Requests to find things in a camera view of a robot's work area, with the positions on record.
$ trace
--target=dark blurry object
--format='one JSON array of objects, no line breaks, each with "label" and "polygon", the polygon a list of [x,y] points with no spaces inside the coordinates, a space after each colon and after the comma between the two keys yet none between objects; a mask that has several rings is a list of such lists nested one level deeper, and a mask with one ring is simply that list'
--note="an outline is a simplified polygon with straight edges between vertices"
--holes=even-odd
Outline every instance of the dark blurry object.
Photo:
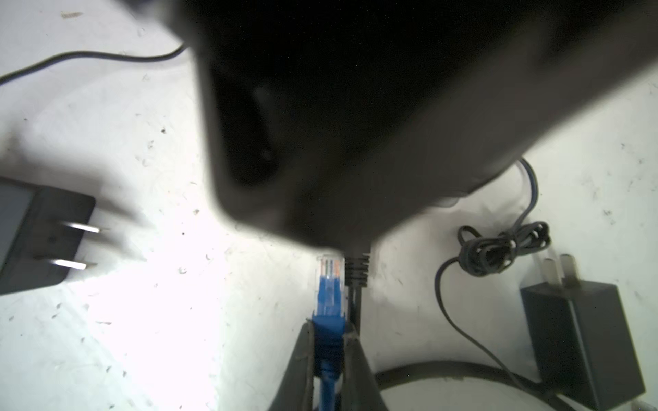
[{"label": "dark blurry object", "polygon": [[64,281],[96,200],[71,191],[0,178],[0,295]]},{"label": "dark blurry object", "polygon": [[649,64],[658,1],[124,0],[198,57],[226,212],[351,252]]}]

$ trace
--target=metal prong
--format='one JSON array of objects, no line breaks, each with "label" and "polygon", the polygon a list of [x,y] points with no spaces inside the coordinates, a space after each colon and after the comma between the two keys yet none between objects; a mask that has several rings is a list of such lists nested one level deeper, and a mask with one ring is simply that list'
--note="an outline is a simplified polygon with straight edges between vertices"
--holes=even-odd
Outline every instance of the metal prong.
[{"label": "metal prong", "polygon": [[560,273],[557,270],[557,263],[555,260],[552,258],[547,258],[544,261],[542,261],[542,277],[544,277],[544,280],[550,284],[554,285],[556,287],[562,287],[562,279],[560,278]]},{"label": "metal prong", "polygon": [[576,259],[572,255],[562,254],[560,256],[560,264],[562,264],[562,271],[565,272],[564,284],[566,287],[574,287],[579,284],[578,266]]},{"label": "metal prong", "polygon": [[62,260],[61,258],[39,258],[39,260],[46,261],[47,263],[54,264],[56,266],[75,268],[76,270],[84,270],[87,267],[95,265],[87,264],[85,262]]},{"label": "metal prong", "polygon": [[59,224],[66,226],[66,227],[71,227],[75,228],[76,230],[84,230],[88,231],[90,233],[100,233],[101,229],[98,227],[94,226],[88,226],[87,224],[81,224],[81,223],[74,223],[70,221],[60,221]]}]

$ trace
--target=black power adapter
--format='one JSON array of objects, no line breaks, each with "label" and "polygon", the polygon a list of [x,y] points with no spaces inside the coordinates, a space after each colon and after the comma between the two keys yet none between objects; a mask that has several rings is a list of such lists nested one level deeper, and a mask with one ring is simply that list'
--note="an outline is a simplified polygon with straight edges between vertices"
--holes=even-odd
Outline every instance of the black power adapter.
[{"label": "black power adapter", "polygon": [[543,383],[593,410],[608,410],[644,392],[617,286],[580,281],[575,260],[542,266],[545,283],[521,290]]},{"label": "black power adapter", "polygon": [[0,178],[0,295],[58,284],[75,255],[96,200],[71,191]]}]

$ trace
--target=scratched white surface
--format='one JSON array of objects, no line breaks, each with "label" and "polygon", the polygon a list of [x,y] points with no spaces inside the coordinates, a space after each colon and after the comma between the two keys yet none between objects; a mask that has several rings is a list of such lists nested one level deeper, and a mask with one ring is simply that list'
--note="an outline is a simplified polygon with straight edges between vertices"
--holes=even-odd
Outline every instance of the scratched white surface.
[{"label": "scratched white surface", "polygon": [[[166,53],[178,40],[110,0],[0,4],[0,72],[75,49]],[[0,174],[95,195],[79,258],[61,285],[0,297],[0,409],[265,410],[311,314],[321,251],[242,227],[209,192],[193,55],[157,64],[77,60],[0,87]],[[558,253],[586,279],[619,286],[658,404],[658,70],[557,128],[528,154]],[[453,332],[432,292],[456,254],[456,227],[506,228],[525,205],[517,168],[449,210],[430,209],[381,240],[364,296],[374,370],[424,359],[490,363]],[[504,276],[444,280],[455,321],[528,377],[536,367],[519,286]],[[477,381],[427,381],[385,394],[391,410],[546,409]]]}]

